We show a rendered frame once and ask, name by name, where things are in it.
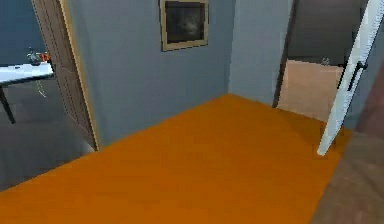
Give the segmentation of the white room door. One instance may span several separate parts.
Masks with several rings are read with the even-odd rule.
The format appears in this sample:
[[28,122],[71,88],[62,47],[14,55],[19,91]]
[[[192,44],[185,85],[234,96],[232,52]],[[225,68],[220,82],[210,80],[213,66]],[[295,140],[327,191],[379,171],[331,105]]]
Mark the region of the white room door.
[[340,77],[337,94],[317,149],[317,154],[320,156],[324,156],[327,153],[343,125],[355,89],[364,70],[361,69],[358,72],[352,91],[347,91],[353,71],[358,61],[367,64],[383,18],[384,0],[368,0],[346,68]]

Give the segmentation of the small grey object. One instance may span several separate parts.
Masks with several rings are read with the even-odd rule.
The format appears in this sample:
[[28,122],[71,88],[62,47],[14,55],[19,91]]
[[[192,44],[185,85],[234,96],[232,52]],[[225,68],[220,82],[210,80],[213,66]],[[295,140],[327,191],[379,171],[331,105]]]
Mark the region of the small grey object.
[[29,53],[27,54],[27,58],[29,63],[32,66],[39,66],[41,64],[40,57],[37,55],[37,53],[33,50],[32,47],[29,48]]

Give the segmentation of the white table with black legs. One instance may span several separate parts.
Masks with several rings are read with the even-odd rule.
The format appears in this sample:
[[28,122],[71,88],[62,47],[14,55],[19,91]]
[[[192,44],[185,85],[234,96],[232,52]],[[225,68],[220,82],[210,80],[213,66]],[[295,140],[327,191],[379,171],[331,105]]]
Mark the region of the white table with black legs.
[[7,117],[12,124],[15,124],[16,120],[5,96],[4,88],[12,84],[43,80],[53,76],[53,68],[48,62],[42,62],[38,66],[20,64],[0,67],[0,102],[2,103]]

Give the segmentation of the framed dark wall picture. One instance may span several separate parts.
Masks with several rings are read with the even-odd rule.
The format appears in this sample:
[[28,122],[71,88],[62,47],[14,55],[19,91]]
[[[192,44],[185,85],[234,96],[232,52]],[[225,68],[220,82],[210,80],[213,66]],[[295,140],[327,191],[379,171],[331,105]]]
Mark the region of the framed dark wall picture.
[[208,0],[158,0],[163,52],[206,46]]

